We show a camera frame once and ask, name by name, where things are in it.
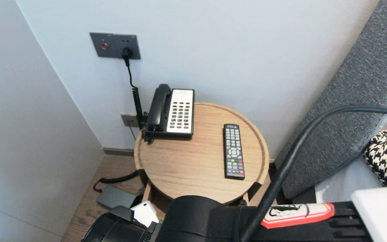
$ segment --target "baseboard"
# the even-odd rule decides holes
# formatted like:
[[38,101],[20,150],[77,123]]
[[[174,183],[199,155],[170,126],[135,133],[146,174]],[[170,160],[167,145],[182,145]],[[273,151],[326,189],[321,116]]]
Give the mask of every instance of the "baseboard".
[[124,155],[124,156],[134,156],[133,149],[118,149],[118,148],[108,148],[103,147],[102,150],[106,155]]

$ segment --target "round wooden side table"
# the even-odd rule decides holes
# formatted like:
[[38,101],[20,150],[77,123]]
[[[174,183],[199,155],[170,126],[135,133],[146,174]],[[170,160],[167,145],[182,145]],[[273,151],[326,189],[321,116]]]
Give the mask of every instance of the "round wooden side table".
[[[240,126],[244,180],[224,176],[224,124]],[[193,125],[191,140],[155,138],[148,144],[138,135],[135,166],[144,169],[155,188],[171,199],[198,195],[229,203],[245,195],[253,183],[264,182],[269,164],[267,144],[245,116],[223,105],[195,103]]]

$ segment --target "telephone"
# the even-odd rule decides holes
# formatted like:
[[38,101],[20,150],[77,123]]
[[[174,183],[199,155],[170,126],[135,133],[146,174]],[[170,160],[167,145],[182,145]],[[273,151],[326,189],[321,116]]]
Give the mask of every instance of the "telephone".
[[173,89],[160,84],[144,126],[144,139],[155,136],[192,137],[194,131],[195,90]]

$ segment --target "wall socket panel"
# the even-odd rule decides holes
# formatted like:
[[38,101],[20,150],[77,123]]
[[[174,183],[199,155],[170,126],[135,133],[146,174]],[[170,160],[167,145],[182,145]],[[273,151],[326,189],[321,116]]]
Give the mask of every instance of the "wall socket panel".
[[108,34],[94,32],[89,34],[99,57],[121,59],[123,48],[128,47],[133,53],[131,59],[141,59],[137,35],[135,34]]
[[136,115],[122,114],[121,116],[125,126],[138,127]]

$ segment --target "red and white sticker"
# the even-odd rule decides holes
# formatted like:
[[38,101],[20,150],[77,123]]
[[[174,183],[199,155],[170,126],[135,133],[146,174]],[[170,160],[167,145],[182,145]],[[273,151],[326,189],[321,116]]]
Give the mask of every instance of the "red and white sticker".
[[276,205],[268,210],[261,225],[268,228],[281,228],[299,224],[310,224],[334,216],[332,203]]

